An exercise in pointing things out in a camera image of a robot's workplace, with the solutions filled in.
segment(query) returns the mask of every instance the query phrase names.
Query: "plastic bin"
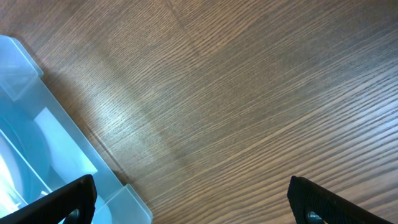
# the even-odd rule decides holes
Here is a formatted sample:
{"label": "plastic bin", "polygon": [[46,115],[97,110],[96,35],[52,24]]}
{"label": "plastic bin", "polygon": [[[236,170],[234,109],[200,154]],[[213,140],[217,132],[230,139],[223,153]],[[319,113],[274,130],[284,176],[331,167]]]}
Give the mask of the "plastic bin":
{"label": "plastic bin", "polygon": [[91,174],[100,223],[151,223],[152,213],[113,172],[43,84],[18,40],[0,35],[0,218]]}

